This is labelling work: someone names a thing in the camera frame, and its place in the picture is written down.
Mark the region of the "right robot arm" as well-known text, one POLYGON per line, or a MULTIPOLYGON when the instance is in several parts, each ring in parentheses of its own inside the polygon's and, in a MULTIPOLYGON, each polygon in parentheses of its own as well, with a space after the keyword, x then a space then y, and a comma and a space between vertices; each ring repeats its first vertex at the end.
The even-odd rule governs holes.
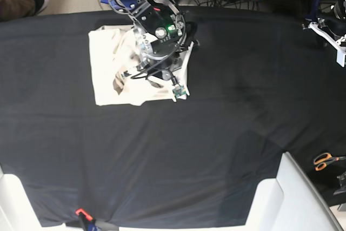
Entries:
POLYGON ((107 0, 114 12, 128 15, 141 61, 132 79, 156 76, 175 81, 174 71, 182 67, 181 53, 194 41, 197 24, 187 22, 174 0, 107 0))

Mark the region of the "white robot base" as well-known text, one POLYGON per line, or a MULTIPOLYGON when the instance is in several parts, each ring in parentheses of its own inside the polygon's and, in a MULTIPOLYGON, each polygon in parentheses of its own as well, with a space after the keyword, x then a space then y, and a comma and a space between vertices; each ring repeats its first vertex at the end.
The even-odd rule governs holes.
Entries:
POLYGON ((1 172, 1 230, 66 230, 66 226, 42 227, 20 179, 1 172))
POLYGON ((221 172, 149 181, 120 230, 342 230, 294 157, 235 151, 221 172))

